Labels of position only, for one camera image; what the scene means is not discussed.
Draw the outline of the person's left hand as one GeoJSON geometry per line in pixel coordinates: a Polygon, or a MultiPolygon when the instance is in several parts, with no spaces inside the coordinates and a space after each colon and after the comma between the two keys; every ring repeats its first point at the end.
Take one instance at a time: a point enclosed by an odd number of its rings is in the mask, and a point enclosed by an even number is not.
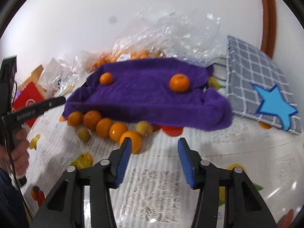
{"type": "Polygon", "coordinates": [[[27,140],[27,131],[25,129],[19,130],[16,134],[19,142],[15,149],[11,152],[13,163],[15,166],[15,173],[17,176],[25,174],[29,166],[29,141],[27,140]]]}

